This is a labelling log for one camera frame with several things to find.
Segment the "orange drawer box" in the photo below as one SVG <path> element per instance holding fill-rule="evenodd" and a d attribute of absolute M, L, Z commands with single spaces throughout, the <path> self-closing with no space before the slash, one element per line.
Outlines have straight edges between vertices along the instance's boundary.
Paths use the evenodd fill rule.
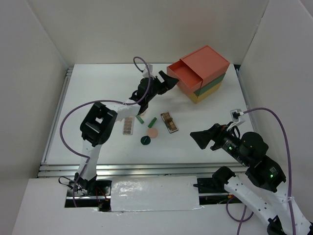
<path fill-rule="evenodd" d="M 210 46 L 203 46 L 167 67 L 167 75 L 177 78 L 177 86 L 191 94 L 226 73 L 230 62 Z"/>

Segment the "green lipstick tube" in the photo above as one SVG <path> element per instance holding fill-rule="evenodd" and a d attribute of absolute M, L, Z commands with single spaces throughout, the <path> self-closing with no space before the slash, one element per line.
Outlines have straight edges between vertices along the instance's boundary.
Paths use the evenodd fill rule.
<path fill-rule="evenodd" d="M 136 118 L 137 118 L 137 120 L 138 120 L 141 124 L 144 123 L 144 120 L 141 118 L 141 116 L 136 116 Z"/>
<path fill-rule="evenodd" d="M 154 117 L 154 118 L 151 120 L 151 122 L 148 124 L 148 127 L 149 127 L 149 128 L 152 128 L 153 125 L 155 124 L 156 120 L 157 120 L 157 118 Z"/>

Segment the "green drawer box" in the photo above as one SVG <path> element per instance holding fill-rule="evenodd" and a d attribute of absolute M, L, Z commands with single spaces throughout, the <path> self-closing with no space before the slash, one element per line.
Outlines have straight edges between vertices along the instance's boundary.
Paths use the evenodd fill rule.
<path fill-rule="evenodd" d="M 208 91 L 209 89 L 213 88 L 215 85 L 217 85 L 218 83 L 222 82 L 224 79 L 225 73 L 222 74 L 221 76 L 217 77 L 216 79 L 214 79 L 213 81 L 211 81 L 210 83 L 206 84 L 205 86 L 197 89 L 196 91 L 193 92 L 193 94 L 195 94 L 196 96 L 200 96 L 203 93 L 205 93 L 206 91 Z"/>

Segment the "pink brown eyeshadow palette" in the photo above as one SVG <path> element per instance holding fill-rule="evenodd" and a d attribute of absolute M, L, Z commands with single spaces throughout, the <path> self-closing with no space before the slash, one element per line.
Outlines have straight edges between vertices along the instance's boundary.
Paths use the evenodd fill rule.
<path fill-rule="evenodd" d="M 134 116 L 127 117 L 124 119 L 123 124 L 123 135 L 132 135 L 133 134 L 133 128 L 134 128 Z"/>

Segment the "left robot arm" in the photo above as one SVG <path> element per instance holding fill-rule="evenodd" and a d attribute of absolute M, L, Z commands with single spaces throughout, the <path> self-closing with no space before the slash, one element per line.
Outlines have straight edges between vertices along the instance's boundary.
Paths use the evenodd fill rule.
<path fill-rule="evenodd" d="M 102 101 L 93 104 L 80 125 L 83 139 L 83 157 L 74 180 L 84 195 L 91 195 L 96 189 L 96 166 L 102 145 L 109 139 L 116 121 L 137 116 L 148 108 L 148 103 L 156 95 L 162 95 L 172 89 L 179 80 L 159 72 L 157 76 L 141 79 L 137 90 L 121 104 L 104 105 Z"/>

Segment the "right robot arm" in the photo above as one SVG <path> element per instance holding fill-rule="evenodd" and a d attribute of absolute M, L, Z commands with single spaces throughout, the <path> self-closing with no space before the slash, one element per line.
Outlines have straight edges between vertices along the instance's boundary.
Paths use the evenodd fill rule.
<path fill-rule="evenodd" d="M 213 175 L 213 187 L 227 191 L 244 203 L 265 225 L 269 235 L 311 235 L 313 224 L 303 215 L 288 194 L 288 181 L 280 165 L 266 155 L 268 145 L 255 132 L 246 132 L 241 138 L 228 125 L 214 124 L 210 129 L 192 132 L 190 136 L 200 149 L 213 141 L 211 150 L 222 149 L 241 165 L 252 184 L 263 190 L 264 201 L 247 188 L 228 167 L 220 167 Z"/>

